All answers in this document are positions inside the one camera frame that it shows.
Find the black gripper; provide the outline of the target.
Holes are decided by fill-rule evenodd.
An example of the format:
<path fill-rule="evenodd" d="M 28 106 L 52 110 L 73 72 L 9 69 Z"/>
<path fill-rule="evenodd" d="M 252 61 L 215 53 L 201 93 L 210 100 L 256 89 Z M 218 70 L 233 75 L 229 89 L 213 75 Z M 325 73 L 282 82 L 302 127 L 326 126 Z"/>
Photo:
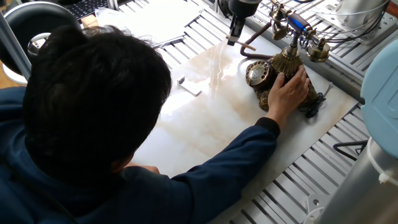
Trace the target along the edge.
<path fill-rule="evenodd" d="M 228 3 L 229 10 L 233 13 L 234 17 L 231 26 L 230 33 L 228 37 L 227 44 L 234 46 L 239 40 L 243 27 L 246 22 L 246 17 L 253 16 L 257 11 L 259 3 L 262 0 L 230 0 Z"/>

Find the person's right hand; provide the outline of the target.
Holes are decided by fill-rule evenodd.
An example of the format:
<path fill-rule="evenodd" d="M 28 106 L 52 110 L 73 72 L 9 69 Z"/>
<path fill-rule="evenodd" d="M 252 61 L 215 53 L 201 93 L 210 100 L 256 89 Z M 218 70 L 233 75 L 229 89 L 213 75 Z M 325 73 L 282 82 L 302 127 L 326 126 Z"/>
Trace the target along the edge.
<path fill-rule="evenodd" d="M 287 82 L 284 73 L 279 73 L 268 96 L 267 118 L 273 119 L 280 129 L 286 125 L 288 116 L 306 99 L 310 79 L 303 65 Z"/>

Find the person's left hand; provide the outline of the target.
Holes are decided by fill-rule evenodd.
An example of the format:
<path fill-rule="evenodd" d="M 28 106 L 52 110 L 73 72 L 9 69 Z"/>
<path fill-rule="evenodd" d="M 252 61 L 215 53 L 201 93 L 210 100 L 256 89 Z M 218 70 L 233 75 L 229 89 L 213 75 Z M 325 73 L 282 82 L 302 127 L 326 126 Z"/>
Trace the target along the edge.
<path fill-rule="evenodd" d="M 160 172 L 159 172 L 159 170 L 158 170 L 158 168 L 156 166 L 146 166 L 146 165 L 140 165 L 140 164 L 136 164 L 136 163 L 133 163 L 133 162 L 129 162 L 124 167 L 125 168 L 128 168 L 128 167 L 141 167 L 141 168 L 149 170 L 149 171 L 151 171 L 151 172 L 153 172 L 155 174 L 160 174 Z"/>

